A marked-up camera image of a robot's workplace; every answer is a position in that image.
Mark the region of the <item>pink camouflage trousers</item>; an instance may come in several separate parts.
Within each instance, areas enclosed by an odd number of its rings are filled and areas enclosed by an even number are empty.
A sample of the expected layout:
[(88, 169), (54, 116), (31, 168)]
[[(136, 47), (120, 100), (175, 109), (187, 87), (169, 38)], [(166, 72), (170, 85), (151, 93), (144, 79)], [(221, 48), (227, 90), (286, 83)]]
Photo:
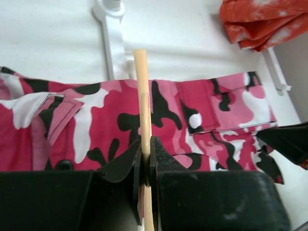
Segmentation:
[[(152, 134), (191, 171), (252, 170), (282, 184), (257, 133), (276, 118), (255, 72), (149, 81)], [(139, 136), (137, 82), (88, 85), (30, 79), (0, 69), (0, 169), (98, 169)]]

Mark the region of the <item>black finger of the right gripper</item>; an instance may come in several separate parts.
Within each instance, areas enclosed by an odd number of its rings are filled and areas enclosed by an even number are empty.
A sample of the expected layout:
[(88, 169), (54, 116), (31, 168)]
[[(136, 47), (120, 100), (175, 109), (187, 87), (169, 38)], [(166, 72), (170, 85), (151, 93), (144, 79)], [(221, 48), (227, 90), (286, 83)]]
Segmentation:
[(308, 123), (269, 128), (257, 137), (295, 165), (308, 168)]

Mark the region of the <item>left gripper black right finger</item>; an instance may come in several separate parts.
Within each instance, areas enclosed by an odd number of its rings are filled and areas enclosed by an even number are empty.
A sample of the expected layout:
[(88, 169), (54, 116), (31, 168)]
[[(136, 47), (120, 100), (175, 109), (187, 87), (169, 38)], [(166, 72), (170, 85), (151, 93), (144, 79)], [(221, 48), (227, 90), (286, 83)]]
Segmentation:
[(157, 231), (289, 231), (276, 187), (255, 171), (193, 172), (151, 137), (152, 212)]

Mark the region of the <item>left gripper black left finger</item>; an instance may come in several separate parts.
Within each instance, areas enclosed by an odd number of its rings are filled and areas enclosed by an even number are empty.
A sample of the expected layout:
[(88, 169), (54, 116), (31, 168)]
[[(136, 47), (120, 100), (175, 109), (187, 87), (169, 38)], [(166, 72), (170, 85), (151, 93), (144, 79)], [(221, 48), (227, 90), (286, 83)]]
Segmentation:
[(135, 231), (142, 221), (141, 139), (97, 170), (0, 174), (3, 231)]

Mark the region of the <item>beige wooden hanger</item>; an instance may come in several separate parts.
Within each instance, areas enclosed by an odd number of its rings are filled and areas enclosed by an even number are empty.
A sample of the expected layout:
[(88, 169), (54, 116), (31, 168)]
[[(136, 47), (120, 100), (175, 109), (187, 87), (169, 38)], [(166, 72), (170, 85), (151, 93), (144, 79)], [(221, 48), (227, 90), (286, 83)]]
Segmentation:
[(141, 129), (141, 151), (144, 170), (144, 229), (154, 231), (154, 221), (152, 212), (152, 192), (150, 186), (150, 151), (151, 151), (151, 107), (149, 99), (149, 79), (147, 67), (146, 50), (138, 49), (133, 51), (139, 109), (140, 109), (140, 129)]

